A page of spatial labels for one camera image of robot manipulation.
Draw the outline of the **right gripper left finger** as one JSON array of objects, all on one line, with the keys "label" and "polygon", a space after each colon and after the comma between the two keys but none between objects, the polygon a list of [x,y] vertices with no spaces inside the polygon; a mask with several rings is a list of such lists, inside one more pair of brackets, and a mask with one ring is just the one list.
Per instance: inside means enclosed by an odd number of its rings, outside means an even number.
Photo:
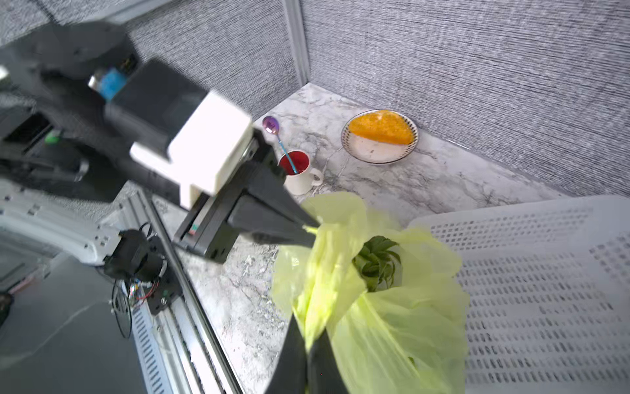
[{"label": "right gripper left finger", "polygon": [[285,335],[277,366],[265,391],[266,394],[305,394],[307,388],[307,354],[305,340],[295,316]]}]

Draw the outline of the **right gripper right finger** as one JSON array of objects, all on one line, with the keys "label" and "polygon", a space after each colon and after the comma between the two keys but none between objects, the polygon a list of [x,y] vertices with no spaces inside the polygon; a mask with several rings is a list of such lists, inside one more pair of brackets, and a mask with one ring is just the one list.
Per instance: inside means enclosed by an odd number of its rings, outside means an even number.
[{"label": "right gripper right finger", "polygon": [[323,331],[308,352],[307,383],[309,393],[349,393],[337,367],[327,330]]}]

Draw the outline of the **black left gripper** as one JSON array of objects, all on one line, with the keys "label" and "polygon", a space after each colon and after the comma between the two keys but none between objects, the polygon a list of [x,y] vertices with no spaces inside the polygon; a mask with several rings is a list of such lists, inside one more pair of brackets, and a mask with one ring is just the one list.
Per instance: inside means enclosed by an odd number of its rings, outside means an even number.
[{"label": "black left gripper", "polygon": [[200,195],[173,243],[218,264],[226,262],[239,234],[261,245],[312,248],[316,236],[305,227],[318,228],[320,223],[293,199],[284,180],[272,145],[255,130],[228,182],[214,196]]}]

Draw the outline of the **yellow-green plastic bag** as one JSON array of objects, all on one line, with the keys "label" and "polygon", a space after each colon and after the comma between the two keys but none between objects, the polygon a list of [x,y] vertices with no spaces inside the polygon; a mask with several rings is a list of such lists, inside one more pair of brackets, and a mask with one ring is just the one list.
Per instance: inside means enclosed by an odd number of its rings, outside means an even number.
[{"label": "yellow-green plastic bag", "polygon": [[[295,316],[306,349],[327,330],[351,393],[463,392],[469,295],[455,280],[461,258],[353,193],[315,195],[302,206],[320,223],[309,230],[316,241],[280,248],[271,294]],[[399,244],[401,265],[393,287],[368,292],[352,260],[374,236]]]}]

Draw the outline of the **pineapple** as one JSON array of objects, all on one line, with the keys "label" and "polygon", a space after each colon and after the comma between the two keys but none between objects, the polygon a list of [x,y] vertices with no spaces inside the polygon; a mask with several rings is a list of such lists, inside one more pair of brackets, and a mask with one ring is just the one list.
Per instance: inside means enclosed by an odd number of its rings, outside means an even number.
[{"label": "pineapple", "polygon": [[396,268],[401,265],[400,255],[395,251],[398,246],[397,242],[385,236],[374,236],[364,243],[352,260],[368,292],[394,286]]}]

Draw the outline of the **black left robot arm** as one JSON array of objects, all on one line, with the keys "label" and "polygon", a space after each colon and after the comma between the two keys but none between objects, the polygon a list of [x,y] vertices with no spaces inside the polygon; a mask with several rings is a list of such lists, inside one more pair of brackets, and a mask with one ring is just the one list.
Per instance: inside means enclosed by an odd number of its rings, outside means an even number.
[{"label": "black left robot arm", "polygon": [[26,103],[1,116],[1,174],[54,195],[111,202],[135,182],[187,215],[177,244],[214,262],[239,236],[311,247],[318,222],[249,113],[156,58],[122,26],[49,22],[1,48]]}]

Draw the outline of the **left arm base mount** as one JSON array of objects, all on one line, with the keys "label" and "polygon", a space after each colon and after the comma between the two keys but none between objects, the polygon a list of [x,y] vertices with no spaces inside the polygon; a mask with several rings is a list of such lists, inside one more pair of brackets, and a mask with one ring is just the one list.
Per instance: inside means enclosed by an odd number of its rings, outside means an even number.
[{"label": "left arm base mount", "polygon": [[146,236],[141,230],[119,233],[120,241],[104,260],[104,273],[128,285],[137,284],[148,291],[139,298],[151,315],[159,315],[182,295],[174,264],[167,259],[162,240]]}]

